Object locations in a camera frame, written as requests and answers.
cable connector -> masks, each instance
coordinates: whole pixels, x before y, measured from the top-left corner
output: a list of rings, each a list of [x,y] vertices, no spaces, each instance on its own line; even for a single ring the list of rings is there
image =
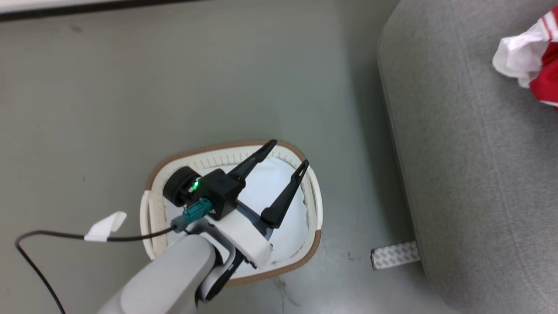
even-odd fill
[[[202,219],[205,215],[209,214],[211,209],[213,209],[213,204],[207,198],[202,198],[185,209],[181,216],[171,220],[171,226],[176,226],[175,232],[180,233],[186,230],[186,227],[192,222]]]

black cable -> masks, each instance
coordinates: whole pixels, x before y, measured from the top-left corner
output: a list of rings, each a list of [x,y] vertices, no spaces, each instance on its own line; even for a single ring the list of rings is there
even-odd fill
[[[142,235],[142,236],[127,236],[127,237],[108,237],[107,238],[107,242],[131,242],[131,241],[141,241],[141,240],[145,240],[145,239],[151,239],[152,237],[156,237],[156,236],[160,236],[160,235],[164,235],[166,233],[169,233],[170,231],[176,229],[176,226],[171,226],[167,229],[161,230],[159,232],[154,232],[152,234],[148,234],[148,235]],[[63,237],[66,239],[75,239],[75,240],[83,240],[83,238],[85,237],[85,235],[77,235],[77,234],[66,234],[63,232],[56,232],[56,231],[47,231],[47,230],[35,230],[35,231],[31,231],[28,232],[26,234],[23,234],[21,236],[19,236],[16,241],[15,241],[15,246],[16,249],[20,252],[21,256],[23,256],[23,258],[25,259],[25,261],[27,261],[27,263],[29,263],[29,266],[31,266],[31,268],[35,271],[35,273],[37,273],[37,275],[39,276],[39,278],[41,278],[43,284],[45,284],[46,288],[49,290],[50,295],[52,296],[52,298],[54,299],[54,302],[56,302],[56,305],[58,306],[58,309],[60,310],[60,313],[62,314],[66,314],[66,311],[64,311],[64,307],[62,306],[62,303],[60,303],[60,300],[58,299],[58,296],[56,295],[56,293],[54,292],[52,286],[50,286],[50,283],[48,280],[46,280],[45,276],[42,274],[42,272],[39,270],[39,268],[37,267],[37,265],[35,265],[35,263],[33,263],[33,261],[31,260],[31,258],[29,258],[29,256],[27,255],[27,253],[25,253],[25,251],[21,248],[20,242],[23,239],[26,239],[28,237],[31,236],[35,236],[35,235],[46,235],[46,236],[54,236],[54,237]]]

black strip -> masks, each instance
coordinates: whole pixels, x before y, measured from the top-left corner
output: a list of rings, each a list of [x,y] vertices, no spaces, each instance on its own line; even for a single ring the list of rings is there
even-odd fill
[[[25,20],[29,18],[45,18],[60,15],[73,15],[82,13],[93,13],[109,10],[121,10],[137,7],[157,6],[159,4],[197,2],[200,0],[124,0],[103,3],[80,4],[71,7],[33,9],[30,11],[0,13],[0,22]]]

white basket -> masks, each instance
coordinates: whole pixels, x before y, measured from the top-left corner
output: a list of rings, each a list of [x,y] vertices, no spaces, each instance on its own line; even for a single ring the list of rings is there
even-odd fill
[[[178,168],[189,166],[193,170],[218,168],[221,166],[236,165],[246,157],[258,150],[267,141],[233,142],[215,146],[208,146],[190,151],[184,151],[162,161],[151,173],[143,194],[140,206],[140,227],[142,234],[156,232],[168,227],[165,202],[162,190],[168,178]],[[273,148],[270,156],[289,163],[293,170],[306,158],[296,147],[289,143],[279,141]],[[321,238],[321,224],[323,210],[320,187],[314,171],[308,167],[304,176],[301,189],[304,194],[304,204],[307,209],[308,235],[304,244],[290,258],[274,261],[263,268],[254,270],[251,274],[236,274],[229,281],[229,285],[251,283],[258,280],[274,277],[289,272],[312,258]],[[165,252],[169,246],[167,235],[144,240],[144,246],[151,259],[156,259]]]

teal connector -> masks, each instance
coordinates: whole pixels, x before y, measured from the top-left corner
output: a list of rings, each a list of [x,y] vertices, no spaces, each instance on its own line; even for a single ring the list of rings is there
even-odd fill
[[[198,219],[202,219],[205,215],[209,214],[213,204],[207,199],[202,198],[197,203],[189,206],[183,213],[182,217],[188,222],[192,223]]]

